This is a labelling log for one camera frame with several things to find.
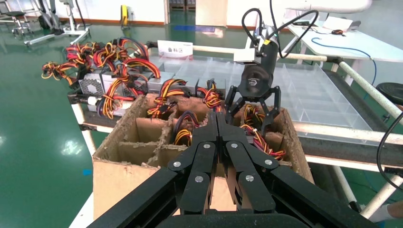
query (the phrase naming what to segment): white pipe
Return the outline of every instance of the white pipe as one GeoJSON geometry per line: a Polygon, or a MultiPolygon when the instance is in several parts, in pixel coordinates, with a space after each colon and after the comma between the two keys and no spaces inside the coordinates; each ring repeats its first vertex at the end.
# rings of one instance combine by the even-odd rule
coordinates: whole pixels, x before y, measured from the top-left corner
{"type": "MultiPolygon", "coordinates": [[[[297,132],[330,135],[350,139],[370,140],[374,142],[380,142],[385,135],[385,132],[358,130],[314,123],[293,122],[293,125],[297,132]]],[[[403,145],[403,135],[391,133],[385,142],[403,145]]]]}
{"type": "MultiPolygon", "coordinates": [[[[84,118],[84,112],[83,112],[83,109],[81,108],[81,105],[72,104],[71,108],[73,109],[74,115],[76,116],[77,123],[83,124],[85,121],[85,118],[84,118]]],[[[81,133],[83,134],[84,140],[86,141],[86,145],[88,147],[89,153],[92,156],[96,151],[96,146],[95,146],[94,140],[92,138],[91,131],[86,130],[86,131],[81,131],[81,133]]]]}
{"type": "Polygon", "coordinates": [[[193,45],[193,50],[194,51],[208,51],[208,52],[233,54],[233,53],[235,53],[235,51],[237,51],[239,49],[238,48],[227,48],[227,47],[208,47],[208,46],[193,45]]]}
{"type": "Polygon", "coordinates": [[[113,127],[105,127],[105,126],[96,126],[96,131],[97,132],[105,132],[105,133],[111,133],[113,131],[113,127]]]}
{"type": "MultiPolygon", "coordinates": [[[[403,183],[403,178],[395,175],[391,178],[391,181],[397,186],[403,183]]],[[[361,212],[361,215],[365,218],[370,218],[376,210],[394,193],[396,189],[389,183],[386,183],[382,189],[372,198],[368,205],[361,212]]]]}
{"type": "MultiPolygon", "coordinates": [[[[206,51],[206,52],[218,52],[218,53],[228,53],[228,54],[233,54],[238,50],[243,50],[243,49],[238,49],[238,48],[227,48],[227,47],[209,47],[209,46],[197,46],[193,45],[193,50],[195,51],[206,51]]],[[[303,60],[310,60],[310,61],[327,61],[326,56],[313,56],[313,55],[303,55],[303,54],[293,54],[290,53],[287,58],[290,59],[303,59],[303,60]]]]}
{"type": "Polygon", "coordinates": [[[339,166],[332,166],[332,168],[335,171],[336,177],[341,184],[345,196],[347,197],[348,203],[357,202],[357,199],[355,198],[354,193],[351,190],[350,185],[348,184],[347,179],[343,174],[343,171],[341,171],[341,168],[339,166]]]}
{"type": "Polygon", "coordinates": [[[361,75],[353,70],[347,63],[341,62],[339,66],[346,71],[374,100],[378,102],[390,115],[397,118],[402,111],[396,107],[391,101],[389,101],[384,95],[382,95],[375,87],[369,84],[361,75]]]}
{"type": "Polygon", "coordinates": [[[288,0],[287,9],[326,13],[358,13],[368,9],[372,0],[288,0]]]}
{"type": "Polygon", "coordinates": [[[96,146],[94,143],[94,139],[92,138],[91,131],[86,130],[86,131],[81,131],[81,133],[83,134],[84,141],[86,141],[86,145],[87,145],[89,153],[92,157],[92,155],[94,155],[94,153],[96,151],[96,146]]]}
{"type": "Polygon", "coordinates": [[[83,124],[84,123],[84,112],[81,108],[80,104],[72,104],[71,108],[73,109],[74,115],[76,116],[77,123],[83,124]]]}
{"type": "Polygon", "coordinates": [[[305,159],[307,160],[307,162],[311,162],[311,163],[317,163],[317,164],[323,164],[323,165],[334,165],[334,166],[347,167],[347,168],[358,169],[358,170],[368,170],[368,171],[379,172],[376,164],[357,162],[357,161],[348,161],[348,160],[338,160],[338,159],[332,159],[332,158],[323,158],[323,157],[318,157],[318,156],[313,156],[313,155],[308,155],[308,154],[305,154],[305,159]]]}

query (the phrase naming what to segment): cardboard divider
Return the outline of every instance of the cardboard divider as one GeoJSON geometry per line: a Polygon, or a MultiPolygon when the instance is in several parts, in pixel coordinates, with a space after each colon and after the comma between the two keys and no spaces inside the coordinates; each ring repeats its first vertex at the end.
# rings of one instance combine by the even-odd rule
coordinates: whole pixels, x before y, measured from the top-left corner
{"type": "MultiPolygon", "coordinates": [[[[243,112],[244,107],[238,112],[241,114],[241,124],[245,123],[243,112]]],[[[258,105],[258,112],[264,114],[260,104],[258,105]]],[[[305,159],[304,151],[302,150],[301,142],[298,139],[297,132],[286,109],[280,109],[280,114],[274,119],[271,130],[271,132],[267,132],[265,135],[265,140],[269,148],[274,151],[286,151],[280,164],[291,167],[294,172],[314,183],[312,173],[305,159]]]]}
{"type": "MultiPolygon", "coordinates": [[[[115,205],[144,180],[153,175],[158,167],[186,150],[186,146],[171,145],[171,135],[177,118],[186,110],[194,111],[202,125],[207,123],[210,109],[200,98],[169,97],[177,101],[171,112],[163,119],[147,118],[147,109],[155,107],[157,94],[139,96],[114,130],[102,142],[93,155],[94,165],[94,219],[115,205]]],[[[243,109],[234,119],[234,125],[243,122],[243,109]]],[[[273,149],[285,149],[287,155],[281,164],[313,182],[305,155],[287,110],[281,109],[273,124],[275,132],[266,135],[273,149]]],[[[217,166],[217,176],[224,176],[222,165],[217,166]]],[[[215,178],[212,209],[235,210],[226,180],[215,178]]]]}
{"type": "Polygon", "coordinates": [[[119,142],[118,152],[122,162],[141,165],[154,157],[157,147],[157,142],[119,142]]]}

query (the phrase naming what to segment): clear plastic tray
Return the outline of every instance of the clear plastic tray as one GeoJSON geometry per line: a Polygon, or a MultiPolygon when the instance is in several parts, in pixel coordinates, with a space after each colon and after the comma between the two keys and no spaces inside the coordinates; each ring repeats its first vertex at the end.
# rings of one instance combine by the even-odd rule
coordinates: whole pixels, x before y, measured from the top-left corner
{"type": "MultiPolygon", "coordinates": [[[[240,84],[243,65],[231,59],[193,56],[186,59],[153,57],[165,71],[175,73],[175,78],[196,77],[224,79],[226,91],[240,84]]],[[[272,86],[281,88],[281,106],[288,109],[296,122],[342,126],[372,130],[343,94],[318,66],[277,63],[272,86]]],[[[266,100],[274,104],[274,95],[266,100]]],[[[342,137],[298,132],[299,136],[348,143],[373,144],[375,142],[342,137]]]]}

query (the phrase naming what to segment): black stool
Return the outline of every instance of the black stool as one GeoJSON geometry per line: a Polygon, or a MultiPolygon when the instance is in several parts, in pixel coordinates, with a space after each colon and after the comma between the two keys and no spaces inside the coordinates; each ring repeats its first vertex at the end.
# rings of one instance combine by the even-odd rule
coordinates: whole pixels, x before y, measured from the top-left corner
{"type": "Polygon", "coordinates": [[[19,35],[19,34],[20,34],[19,31],[21,31],[21,34],[24,36],[24,35],[25,35],[24,29],[26,29],[28,32],[30,32],[30,33],[33,34],[32,30],[29,29],[29,27],[23,26],[23,25],[21,24],[21,21],[18,19],[18,17],[22,17],[22,16],[25,15],[24,12],[21,12],[21,11],[11,11],[11,12],[7,12],[6,15],[9,16],[9,17],[12,17],[13,21],[17,24],[17,27],[13,28],[13,30],[12,30],[12,33],[13,33],[14,35],[19,35]]]}
{"type": "MultiPolygon", "coordinates": [[[[396,105],[403,105],[403,84],[384,82],[378,84],[376,89],[396,105]]],[[[390,115],[384,115],[384,122],[387,122],[390,115]]]]}

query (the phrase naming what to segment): blue cable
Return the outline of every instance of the blue cable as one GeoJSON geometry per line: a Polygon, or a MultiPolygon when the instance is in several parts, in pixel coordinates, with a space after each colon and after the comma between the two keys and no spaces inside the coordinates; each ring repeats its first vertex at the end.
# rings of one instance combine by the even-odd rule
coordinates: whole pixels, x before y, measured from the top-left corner
{"type": "Polygon", "coordinates": [[[340,49],[346,49],[346,50],[359,51],[359,52],[365,54],[366,56],[368,56],[368,57],[372,60],[372,62],[374,63],[374,67],[375,67],[374,79],[372,80],[372,83],[371,83],[371,85],[374,86],[374,82],[375,82],[375,79],[376,79],[376,63],[375,63],[375,60],[373,60],[373,59],[371,58],[371,56],[370,56],[368,53],[366,53],[366,52],[364,52],[364,51],[361,51],[361,50],[358,50],[358,49],[355,49],[355,48],[351,48],[351,47],[338,47],[338,46],[332,46],[332,45],[319,44],[318,42],[315,41],[316,39],[321,39],[321,38],[319,38],[319,37],[314,37],[314,38],[311,39],[311,41],[312,41],[314,44],[317,44],[317,45],[320,45],[320,46],[323,46],[323,47],[328,47],[328,48],[340,48],[340,49]]]}

